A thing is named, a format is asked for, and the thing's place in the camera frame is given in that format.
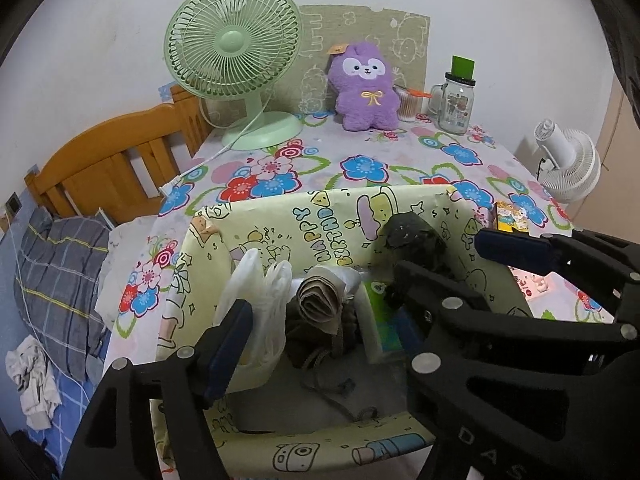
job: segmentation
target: plush toy eye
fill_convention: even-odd
[[[369,66],[372,70],[375,70],[378,75],[384,75],[384,73],[386,72],[385,64],[375,57],[369,59]]]
[[[360,69],[361,64],[354,57],[348,57],[342,62],[342,70],[346,75],[356,75]]]

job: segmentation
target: blue checkered bedsheet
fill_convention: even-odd
[[[107,334],[100,350],[100,357],[103,360],[107,354],[110,339],[110,333],[107,332]],[[37,443],[42,443],[45,438],[47,439],[46,450],[56,461],[59,472],[62,473],[71,442],[78,430],[84,410],[94,394],[95,387],[89,381],[83,383],[82,386],[88,395],[87,398],[80,386],[61,374],[59,370],[54,370],[54,376],[62,404],[56,408],[53,415],[52,428],[44,431],[29,429],[29,437]]]

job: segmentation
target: floral tablecloth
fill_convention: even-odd
[[[304,127],[299,136],[272,148],[229,151],[203,164],[220,149],[220,138],[210,136],[202,145],[193,170],[162,204],[132,270],[106,367],[121,356],[134,364],[154,361],[156,347],[170,348],[172,331],[185,316],[193,315],[194,305],[183,304],[184,292],[190,288],[187,267],[191,262],[180,255],[180,244],[194,213],[205,205],[321,189],[450,183],[476,205],[476,218],[485,224],[494,203],[503,200],[526,211],[533,236],[568,234],[572,228],[561,207],[529,171],[478,126],[464,136],[451,136],[439,131],[427,116],[418,115],[415,123],[401,123],[392,132],[354,133],[344,131],[331,113],[300,120]],[[256,232],[255,236],[247,243],[264,246],[276,259],[280,249],[277,243],[270,243],[270,233]],[[610,320],[599,304],[559,276],[516,272],[516,278],[535,316]],[[162,321],[165,302],[178,306],[182,321]]]

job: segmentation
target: plaid pillow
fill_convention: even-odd
[[[94,311],[107,255],[104,218],[31,215],[17,258],[14,295],[25,323],[52,361],[84,381],[86,355],[97,354],[104,325]]]

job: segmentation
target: electric fan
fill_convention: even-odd
[[[292,0],[186,0],[167,28],[164,59],[198,97],[244,99],[246,117],[226,129],[225,146],[266,148],[302,129],[292,114],[265,112],[260,98],[296,59],[301,31]]]
[[[586,197],[600,178],[600,156],[589,136],[580,130],[563,132],[551,119],[536,127],[535,136],[548,155],[540,184],[561,204]]]

